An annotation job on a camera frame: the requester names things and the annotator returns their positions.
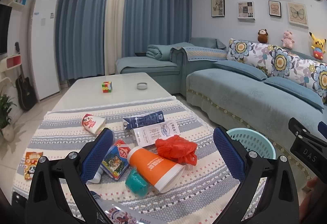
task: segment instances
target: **pink plush toy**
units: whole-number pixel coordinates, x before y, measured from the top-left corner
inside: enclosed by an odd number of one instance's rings
[[[293,40],[293,34],[289,30],[284,32],[284,38],[282,39],[283,47],[286,47],[288,49],[293,49],[293,43],[295,41]]]

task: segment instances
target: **tall white refrigerator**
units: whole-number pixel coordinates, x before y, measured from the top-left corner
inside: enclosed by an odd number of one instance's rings
[[[60,91],[55,52],[58,0],[35,0],[29,28],[29,58],[38,100]]]

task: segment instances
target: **white curtain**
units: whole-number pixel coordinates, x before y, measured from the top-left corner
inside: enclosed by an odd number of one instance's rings
[[[122,57],[122,31],[125,0],[107,0],[104,29],[105,75],[115,73],[115,63]]]

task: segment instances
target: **striped rug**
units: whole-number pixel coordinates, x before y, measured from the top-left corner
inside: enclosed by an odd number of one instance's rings
[[[78,152],[87,142],[94,140],[94,136],[81,126],[86,113],[107,118],[106,127],[114,131],[115,138],[123,139],[133,148],[136,145],[134,138],[130,131],[123,129],[122,117],[142,116],[159,110],[163,111],[166,120],[176,119],[182,137],[198,144],[197,165],[187,165],[178,183],[167,193],[158,194],[152,190],[144,199],[135,197],[125,185],[130,167],[118,181],[104,173],[100,183],[88,183],[87,186],[103,199],[115,200],[169,223],[211,224],[234,194],[239,181],[230,175],[213,143],[213,128],[175,97],[48,112],[26,151],[43,152],[50,160],[64,158],[71,151]],[[148,149],[156,152],[155,147]],[[24,179],[24,156],[14,178],[13,191],[28,197],[31,181]],[[82,218],[65,180],[61,183],[72,213]],[[245,217],[253,213],[263,186],[264,180],[261,180]]]

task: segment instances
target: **brown monkey plush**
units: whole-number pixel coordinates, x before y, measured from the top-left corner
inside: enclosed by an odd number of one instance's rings
[[[258,32],[258,42],[267,43],[268,42],[268,33],[266,29],[261,29]]]

